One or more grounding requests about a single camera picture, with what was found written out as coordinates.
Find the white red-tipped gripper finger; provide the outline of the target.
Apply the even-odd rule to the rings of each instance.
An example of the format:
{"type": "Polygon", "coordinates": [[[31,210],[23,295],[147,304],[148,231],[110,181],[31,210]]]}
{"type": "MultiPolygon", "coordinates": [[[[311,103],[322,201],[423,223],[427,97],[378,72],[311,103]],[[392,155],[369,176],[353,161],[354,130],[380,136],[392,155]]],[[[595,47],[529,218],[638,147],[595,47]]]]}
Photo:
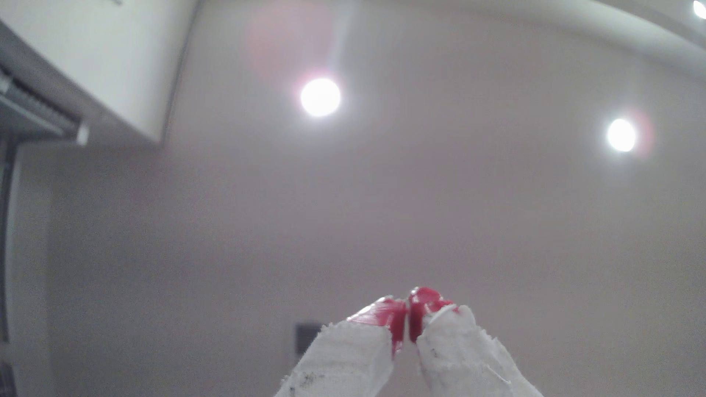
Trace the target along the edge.
{"type": "Polygon", "coordinates": [[[323,326],[275,396],[377,396],[404,343],[407,303],[382,297],[323,326]]]}
{"type": "Polygon", "coordinates": [[[408,297],[410,340],[431,396],[542,396],[466,304],[429,287],[408,297]]]}

